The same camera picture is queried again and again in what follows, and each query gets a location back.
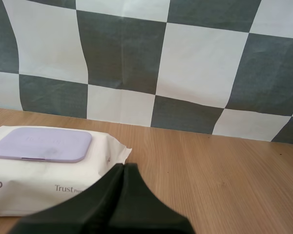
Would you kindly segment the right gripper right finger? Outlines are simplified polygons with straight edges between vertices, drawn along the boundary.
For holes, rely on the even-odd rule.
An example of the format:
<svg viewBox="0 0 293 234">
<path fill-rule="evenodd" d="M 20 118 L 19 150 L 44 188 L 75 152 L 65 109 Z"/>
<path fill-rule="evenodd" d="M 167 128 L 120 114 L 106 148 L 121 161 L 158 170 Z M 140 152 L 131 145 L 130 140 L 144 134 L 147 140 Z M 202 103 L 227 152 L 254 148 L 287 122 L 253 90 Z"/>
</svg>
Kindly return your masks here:
<svg viewBox="0 0 293 234">
<path fill-rule="evenodd" d="M 121 165 L 99 234 L 193 234 L 187 217 L 168 207 L 149 189 L 138 165 Z"/>
</svg>

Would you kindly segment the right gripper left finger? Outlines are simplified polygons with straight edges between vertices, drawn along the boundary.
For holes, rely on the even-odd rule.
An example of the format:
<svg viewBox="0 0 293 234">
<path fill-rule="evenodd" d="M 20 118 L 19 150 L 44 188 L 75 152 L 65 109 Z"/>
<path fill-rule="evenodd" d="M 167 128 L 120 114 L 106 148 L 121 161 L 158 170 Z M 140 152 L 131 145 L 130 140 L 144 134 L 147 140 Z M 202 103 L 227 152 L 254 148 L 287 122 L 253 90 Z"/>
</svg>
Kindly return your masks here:
<svg viewBox="0 0 293 234">
<path fill-rule="evenodd" d="M 123 184 L 124 165 L 116 164 L 75 197 L 21 218 L 13 234 L 101 234 Z"/>
</svg>

